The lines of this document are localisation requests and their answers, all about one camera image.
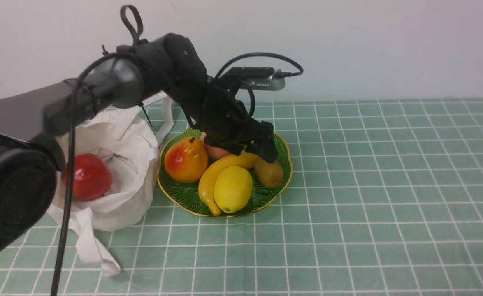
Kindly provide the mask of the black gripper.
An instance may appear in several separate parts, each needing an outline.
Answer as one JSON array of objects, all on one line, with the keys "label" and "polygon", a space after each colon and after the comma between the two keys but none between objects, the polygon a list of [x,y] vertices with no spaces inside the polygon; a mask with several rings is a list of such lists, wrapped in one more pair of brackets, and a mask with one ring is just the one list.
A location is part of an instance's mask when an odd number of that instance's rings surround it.
[{"label": "black gripper", "polygon": [[247,153],[267,163],[279,157],[274,126],[251,118],[232,94],[216,84],[207,84],[183,96],[183,110],[195,120],[194,126],[207,134],[204,142],[230,154]]}]

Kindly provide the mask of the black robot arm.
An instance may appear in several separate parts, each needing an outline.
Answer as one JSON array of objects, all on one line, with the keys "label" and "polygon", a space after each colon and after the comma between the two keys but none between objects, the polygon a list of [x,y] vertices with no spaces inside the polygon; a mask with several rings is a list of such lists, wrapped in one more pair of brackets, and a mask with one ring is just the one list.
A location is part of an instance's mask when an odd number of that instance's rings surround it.
[{"label": "black robot arm", "polygon": [[164,91],[181,106],[207,144],[274,162],[271,123],[258,122],[231,92],[207,75],[185,36],[170,33],[123,45],[78,78],[0,99],[0,251],[29,230],[50,206],[66,161],[57,138],[106,107],[134,107]]}]

